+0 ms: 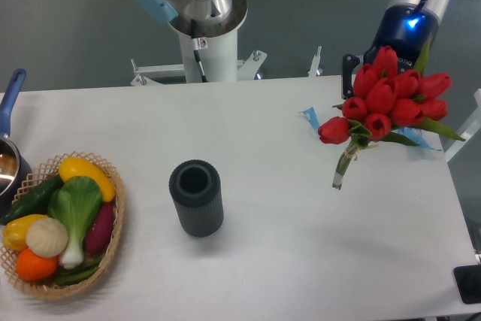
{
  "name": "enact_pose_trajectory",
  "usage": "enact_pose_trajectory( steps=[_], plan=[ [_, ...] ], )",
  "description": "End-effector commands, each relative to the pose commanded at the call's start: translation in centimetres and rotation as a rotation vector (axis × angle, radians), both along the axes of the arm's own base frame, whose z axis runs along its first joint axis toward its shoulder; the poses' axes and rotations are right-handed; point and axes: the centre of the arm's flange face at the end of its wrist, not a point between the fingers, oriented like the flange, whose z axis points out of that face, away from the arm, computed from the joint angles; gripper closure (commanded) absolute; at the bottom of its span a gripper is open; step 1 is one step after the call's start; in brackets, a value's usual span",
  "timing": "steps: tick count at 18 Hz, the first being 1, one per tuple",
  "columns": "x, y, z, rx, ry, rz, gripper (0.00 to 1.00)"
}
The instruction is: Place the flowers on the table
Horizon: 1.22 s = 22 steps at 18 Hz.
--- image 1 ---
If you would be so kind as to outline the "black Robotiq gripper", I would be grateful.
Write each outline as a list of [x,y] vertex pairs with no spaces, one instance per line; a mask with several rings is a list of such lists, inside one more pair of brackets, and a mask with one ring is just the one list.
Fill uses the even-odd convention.
[[[438,21],[424,11],[413,13],[413,8],[393,6],[386,10],[371,47],[363,56],[371,64],[381,47],[390,46],[398,57],[398,72],[413,68],[426,41],[434,40]],[[342,58],[341,98],[354,96],[352,75],[361,64],[358,56],[346,54]]]

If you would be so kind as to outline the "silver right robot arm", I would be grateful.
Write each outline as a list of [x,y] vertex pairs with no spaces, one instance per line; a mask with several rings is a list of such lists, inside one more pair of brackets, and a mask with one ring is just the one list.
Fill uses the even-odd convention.
[[390,0],[371,46],[363,56],[346,54],[342,61],[341,96],[354,96],[352,72],[371,64],[380,48],[390,46],[398,56],[398,71],[414,68],[422,50],[434,40],[449,0]]

